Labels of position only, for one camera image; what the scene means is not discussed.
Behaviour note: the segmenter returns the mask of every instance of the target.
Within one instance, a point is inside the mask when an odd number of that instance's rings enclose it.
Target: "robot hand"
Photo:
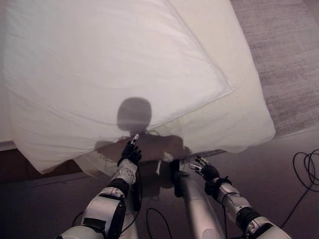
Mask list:
[[[132,163],[134,163],[135,165],[138,164],[138,162],[140,161],[142,154],[141,154],[141,150],[139,150],[138,146],[135,146],[136,141],[139,139],[139,135],[135,135],[135,137],[133,138],[132,142],[128,142],[127,145],[125,146],[121,158],[118,162],[118,166],[120,165],[120,163],[124,160],[124,159],[128,159],[129,161],[131,161]]]
[[[219,178],[217,169],[214,166],[210,165],[210,163],[205,158],[196,156],[195,161],[200,165],[192,163],[189,165],[189,167],[190,169],[195,170],[197,174],[203,176],[205,181],[211,181],[215,178]]]

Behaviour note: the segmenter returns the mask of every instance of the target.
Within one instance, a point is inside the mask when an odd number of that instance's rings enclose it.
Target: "floor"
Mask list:
[[[292,157],[298,151],[310,152],[316,148],[319,148],[319,130],[311,130],[277,138],[239,154],[215,155],[209,160],[222,176],[229,176],[260,214],[280,225],[304,192],[293,172]],[[137,221],[140,238],[149,238],[146,209],[155,207],[166,216],[174,239],[190,239],[183,200],[174,196],[171,184],[155,179],[155,170],[152,166],[142,169],[144,199]],[[204,186],[197,174],[192,176],[200,187]],[[105,175],[95,179],[75,173],[0,185],[0,238],[54,238],[71,226],[74,216],[108,182]],[[211,202],[222,223],[220,206]],[[158,215],[151,215],[150,225],[154,238],[167,238],[164,222]],[[311,192],[306,196],[285,230],[294,238],[319,238],[318,194]],[[232,222],[228,222],[228,232],[229,237],[240,234]]]

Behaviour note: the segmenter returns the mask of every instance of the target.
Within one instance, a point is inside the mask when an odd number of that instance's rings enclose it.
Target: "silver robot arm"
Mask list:
[[[198,157],[200,164],[191,164],[205,179],[205,192],[222,204],[228,217],[236,223],[247,239],[292,239],[287,233],[267,218],[257,213],[234,188],[228,178],[220,178],[217,169],[204,158]]]
[[[72,227],[57,239],[118,239],[125,218],[125,199],[136,182],[141,151],[135,146],[139,135],[126,145],[118,170],[109,185],[87,206],[80,226]]]

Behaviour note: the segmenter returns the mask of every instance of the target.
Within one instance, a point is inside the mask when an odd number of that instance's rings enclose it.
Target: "wire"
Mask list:
[[[141,210],[142,198],[143,198],[143,186],[142,186],[142,177],[141,177],[140,168],[138,168],[137,172],[138,172],[139,179],[140,179],[140,193],[141,193],[141,194],[140,194],[140,197],[141,197],[141,199],[140,199],[140,209],[139,209],[138,212],[136,213],[136,215],[135,215],[134,219],[132,220],[132,222],[131,222],[126,228],[124,228],[124,229],[122,230],[122,232],[120,233],[120,236],[121,236],[121,234],[123,234],[123,232],[125,232],[125,231],[135,222],[135,220],[136,220],[136,218],[138,217],[138,215],[139,215],[139,213],[140,213],[140,210]]]
[[[170,228],[168,226],[166,218],[163,216],[163,214],[159,210],[157,210],[155,208],[148,208],[148,210],[146,211],[146,226],[148,228],[148,232],[149,232],[150,238],[153,239],[152,234],[151,234],[151,230],[150,230],[150,225],[149,225],[149,212],[151,210],[153,210],[153,211],[157,212],[158,214],[160,214],[160,216],[164,219],[164,222],[166,224],[166,227],[167,227],[167,230],[168,230],[168,233],[169,233],[169,238],[172,239],[173,237],[171,236]]]
[[[82,214],[84,213],[84,211],[83,212],[80,212],[78,215],[76,215],[75,216],[75,218],[73,219],[73,221],[72,221],[72,227],[74,227],[75,226],[75,222],[76,222],[76,220],[78,219],[78,217],[79,216],[81,216]]]
[[[304,170],[308,174],[308,178],[310,180],[309,185],[307,185],[301,179],[301,177],[300,177],[300,175],[299,175],[299,173],[297,171],[297,168],[296,168],[296,158],[300,154],[304,155]],[[305,196],[307,195],[307,193],[309,191],[319,193],[319,190],[313,189],[313,186],[318,186],[319,185],[319,179],[316,177],[316,168],[315,168],[315,164],[314,164],[314,161],[313,161],[313,155],[319,155],[319,149],[316,149],[316,150],[314,150],[311,153],[298,152],[298,153],[296,153],[294,155],[293,168],[294,168],[295,174],[298,177],[298,179],[301,182],[301,184],[306,188],[306,190],[302,194],[302,196],[299,198],[299,200],[296,202],[294,208],[290,211],[289,215],[287,216],[286,220],[284,221],[284,223],[281,225],[280,228],[283,228],[285,226],[285,224],[288,222],[288,220],[290,219],[292,214],[295,212],[297,206],[301,203],[301,201],[305,198]]]

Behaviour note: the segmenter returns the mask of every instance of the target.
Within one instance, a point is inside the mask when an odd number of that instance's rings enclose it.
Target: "black joint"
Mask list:
[[[180,184],[181,177],[189,177],[189,174],[183,171],[178,171],[174,175],[174,193],[178,198],[183,196],[183,191]]]
[[[101,233],[105,230],[106,221],[96,218],[84,218],[83,225],[93,229],[96,233]]]
[[[179,160],[173,160],[171,163],[169,163],[170,167],[170,180],[172,183],[175,181],[175,173],[179,171]]]
[[[245,233],[249,223],[258,217],[260,217],[260,214],[257,213],[253,208],[245,207],[237,213],[236,224],[241,231]]]
[[[219,193],[219,187],[223,183],[229,183],[231,182],[228,180],[228,177],[225,178],[219,178],[216,181],[206,181],[205,183],[205,193],[207,195],[211,195],[215,200],[217,200],[218,193]]]
[[[271,228],[273,225],[271,225],[270,223],[266,223],[264,225],[262,225],[259,229],[257,229],[257,231],[252,234],[249,235],[248,238],[249,239],[257,239],[259,236],[261,236],[263,233],[265,233],[266,231],[269,230],[269,228]]]
[[[122,178],[113,179],[109,183],[108,187],[113,187],[113,188],[117,188],[117,189],[121,190],[124,193],[125,198],[127,197],[129,190],[130,190],[129,184]]]

